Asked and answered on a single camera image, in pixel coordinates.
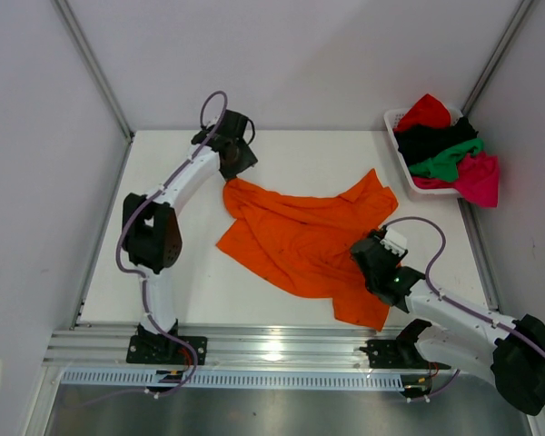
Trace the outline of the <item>orange t shirt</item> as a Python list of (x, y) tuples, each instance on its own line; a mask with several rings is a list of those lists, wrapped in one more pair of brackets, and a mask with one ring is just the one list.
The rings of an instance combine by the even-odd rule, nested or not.
[(332, 301), (336, 320), (381, 330), (389, 307), (367, 291), (351, 247), (397, 209), (370, 170), (334, 197), (290, 196), (233, 179), (223, 188), (233, 224), (218, 249), (292, 295)]

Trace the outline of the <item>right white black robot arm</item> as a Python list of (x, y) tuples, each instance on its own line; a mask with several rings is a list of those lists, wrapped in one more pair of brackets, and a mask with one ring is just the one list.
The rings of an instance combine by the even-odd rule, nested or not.
[(437, 287), (427, 273), (401, 265), (407, 241), (387, 227), (356, 242), (351, 255), (370, 294), (413, 321), (398, 341), (407, 366), (436, 362), (493, 386), (518, 411), (545, 407), (545, 324), (493, 312)]

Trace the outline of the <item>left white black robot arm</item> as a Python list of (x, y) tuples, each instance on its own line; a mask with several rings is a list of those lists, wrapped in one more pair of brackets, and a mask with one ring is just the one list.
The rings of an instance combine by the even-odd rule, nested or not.
[(115, 260), (122, 272), (140, 277), (144, 304), (140, 329), (153, 334), (146, 350), (157, 362), (171, 362), (179, 352), (178, 340), (170, 335), (177, 322), (170, 269), (183, 249), (178, 216), (213, 175), (218, 173), (228, 182), (257, 164), (250, 148), (253, 140), (244, 138), (247, 130), (255, 137), (248, 116), (225, 110), (201, 127), (186, 159), (165, 182), (148, 193), (124, 198)]

